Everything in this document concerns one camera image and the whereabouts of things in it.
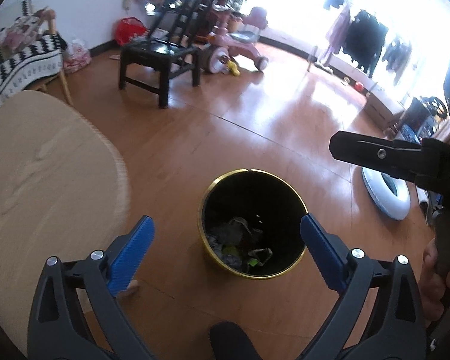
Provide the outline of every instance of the blue gripper pad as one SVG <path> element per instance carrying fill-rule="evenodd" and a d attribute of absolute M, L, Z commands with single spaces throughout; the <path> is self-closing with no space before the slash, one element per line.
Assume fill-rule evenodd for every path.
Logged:
<path fill-rule="evenodd" d="M 128 237 L 128 240 L 110 264 L 108 290 L 112 296 L 126 290 L 154 236 L 155 225 L 149 216 L 142 217 L 130 234 L 121 236 Z M 119 238 L 116 238 L 110 248 L 115 242 L 119 242 Z"/>
<path fill-rule="evenodd" d="M 338 236 L 328 234 L 312 214 L 302 218 L 300 235 L 327 287 L 343 293 L 347 287 L 347 246 Z"/>

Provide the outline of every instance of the red ball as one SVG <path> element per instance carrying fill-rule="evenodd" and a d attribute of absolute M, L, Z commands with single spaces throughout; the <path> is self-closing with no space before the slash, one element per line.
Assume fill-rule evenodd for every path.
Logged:
<path fill-rule="evenodd" d="M 360 83 L 359 81 L 357 81 L 357 82 L 355 83 L 354 88 L 355 88 L 355 90 L 356 90 L 357 92 L 361 92 L 365 87 L 363 86 L 362 83 Z"/>

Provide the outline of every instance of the black wooden chair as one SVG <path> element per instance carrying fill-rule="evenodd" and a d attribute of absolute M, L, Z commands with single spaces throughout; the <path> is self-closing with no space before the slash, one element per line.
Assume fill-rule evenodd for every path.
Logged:
<path fill-rule="evenodd" d="M 200 85 L 200 48 L 193 46 L 198 29 L 204 23 L 212 5 L 220 0 L 165 0 L 159 9 L 158 17 L 145 39 L 134 40 L 122 47 L 120 60 L 119 88 L 125 89 L 125 83 L 137 85 L 147 91 L 157 93 L 160 108 L 168 106 L 168 91 L 170 80 L 193 69 L 193 86 Z M 173 18 L 168 33 L 162 38 L 154 36 L 165 16 Z M 182 45 L 184 36 L 188 40 Z M 186 62 L 186 56 L 192 56 L 192 62 Z M 159 87 L 126 76 L 129 64 L 149 66 L 160 73 Z M 178 65 L 178 70 L 171 71 L 172 66 Z"/>

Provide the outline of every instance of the gold rim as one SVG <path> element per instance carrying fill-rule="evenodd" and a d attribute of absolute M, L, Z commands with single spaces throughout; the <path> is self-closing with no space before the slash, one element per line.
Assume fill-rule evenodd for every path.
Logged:
<path fill-rule="evenodd" d="M 211 184 L 210 186 L 207 188 L 205 195 L 203 196 L 203 198 L 201 199 L 200 205 L 198 206 L 198 230 L 200 232 L 200 237 L 203 241 L 203 244 L 205 245 L 205 250 L 207 251 L 207 253 L 212 257 L 212 259 L 215 260 L 215 262 L 217 264 L 219 264 L 221 267 L 223 267 L 224 269 L 226 269 L 228 272 L 231 272 L 237 276 L 241 276 L 242 278 L 247 278 L 247 279 L 254 279 L 254 280 L 265 280 L 265 279 L 272 279 L 274 277 L 280 276 L 280 275 L 284 275 L 285 273 L 287 273 L 288 271 L 290 271 L 291 269 L 293 269 L 302 259 L 303 255 L 305 254 L 305 252 L 307 251 L 306 247 L 303 247 L 303 251 L 302 253 L 298 256 L 298 258 L 294 261 L 294 263 L 292 265 L 290 265 L 288 268 L 284 269 L 283 271 L 280 271 L 276 274 L 270 274 L 268 276 L 254 276 L 254 275 L 249 275 L 249 274 L 244 274 L 243 272 L 238 272 L 233 268 L 230 268 L 227 264 L 225 264 L 222 260 L 220 260 L 218 258 L 218 256 L 215 254 L 215 252 L 213 251 L 213 249 L 211 248 L 210 244 L 208 243 L 207 240 L 207 236 L 205 234 L 205 230 L 202 226 L 202 211 L 203 211 L 203 206 L 205 205 L 205 201 L 207 200 L 207 197 L 209 197 L 210 193 L 212 192 L 212 190 L 217 186 L 217 184 L 226 179 L 227 177 L 234 175 L 236 173 L 242 173 L 242 172 L 260 172 L 260 173 L 264 173 L 267 175 L 270 175 L 272 177 L 275 177 L 276 179 L 280 180 L 282 183 L 284 183 L 286 186 L 288 186 L 288 188 L 290 188 L 295 195 L 300 199 L 300 202 L 303 205 L 303 209 L 305 210 L 305 215 L 308 214 L 308 210 L 307 210 L 307 206 L 305 205 L 305 203 L 303 202 L 302 198 L 300 197 L 300 195 L 293 189 L 293 187 L 288 184 L 285 180 L 282 180 L 281 178 L 279 178 L 278 176 L 269 173 L 269 172 L 265 172 L 264 170 L 260 170 L 260 169 L 236 169 L 236 170 L 232 170 L 231 172 L 225 173 L 224 175 L 221 175 L 220 177 L 217 177 Z"/>

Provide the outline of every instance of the trash can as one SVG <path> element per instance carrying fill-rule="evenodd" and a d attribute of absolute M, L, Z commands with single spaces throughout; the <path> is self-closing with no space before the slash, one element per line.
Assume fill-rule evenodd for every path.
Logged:
<path fill-rule="evenodd" d="M 270 279 L 290 271 L 305 253 L 300 221 L 306 214 L 298 193 L 279 177 L 258 169 L 238 169 L 208 187 L 198 208 L 198 229 L 207 254 L 222 268 L 243 278 Z M 207 239 L 211 229 L 237 217 L 259 227 L 262 245 L 272 251 L 263 266 L 247 267 L 246 273 L 225 264 Z"/>

